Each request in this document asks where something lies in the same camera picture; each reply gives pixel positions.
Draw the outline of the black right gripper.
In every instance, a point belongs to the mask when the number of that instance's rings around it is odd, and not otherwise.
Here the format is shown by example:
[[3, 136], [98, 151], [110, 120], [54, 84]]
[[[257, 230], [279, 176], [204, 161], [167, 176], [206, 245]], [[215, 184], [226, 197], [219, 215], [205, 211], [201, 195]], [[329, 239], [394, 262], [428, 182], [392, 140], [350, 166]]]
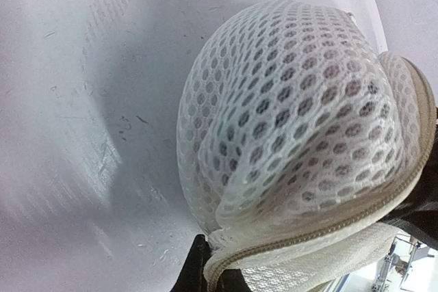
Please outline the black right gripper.
[[415, 188], [386, 215], [386, 223], [431, 248], [437, 247], [437, 140]]

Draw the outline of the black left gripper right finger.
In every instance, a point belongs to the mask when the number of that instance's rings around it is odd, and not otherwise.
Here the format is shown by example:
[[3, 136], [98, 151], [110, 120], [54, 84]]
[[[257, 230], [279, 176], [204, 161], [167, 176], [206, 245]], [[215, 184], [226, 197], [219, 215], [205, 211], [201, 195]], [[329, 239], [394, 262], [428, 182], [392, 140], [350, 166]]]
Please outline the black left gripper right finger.
[[227, 269], [222, 272], [218, 283], [217, 292], [252, 292], [247, 285], [240, 269]]

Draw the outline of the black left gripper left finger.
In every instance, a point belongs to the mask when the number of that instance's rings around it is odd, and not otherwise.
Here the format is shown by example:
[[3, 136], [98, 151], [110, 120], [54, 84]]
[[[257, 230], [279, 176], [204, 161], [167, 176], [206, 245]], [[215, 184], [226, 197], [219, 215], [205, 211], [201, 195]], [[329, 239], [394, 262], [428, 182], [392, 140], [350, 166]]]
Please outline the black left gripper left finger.
[[174, 292], [206, 292], [204, 267], [211, 257], [210, 245], [205, 235], [195, 236], [183, 267], [174, 285]]

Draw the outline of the white mesh laundry bag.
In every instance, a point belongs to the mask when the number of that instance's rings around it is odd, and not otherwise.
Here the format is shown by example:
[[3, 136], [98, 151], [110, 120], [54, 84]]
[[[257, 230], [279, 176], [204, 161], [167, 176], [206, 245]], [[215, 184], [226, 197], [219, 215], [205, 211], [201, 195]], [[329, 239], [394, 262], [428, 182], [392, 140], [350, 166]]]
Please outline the white mesh laundry bag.
[[426, 167], [435, 100], [408, 60], [375, 53], [350, 14], [252, 5], [197, 55], [179, 103], [177, 163], [207, 236], [208, 291], [320, 291], [381, 260]]

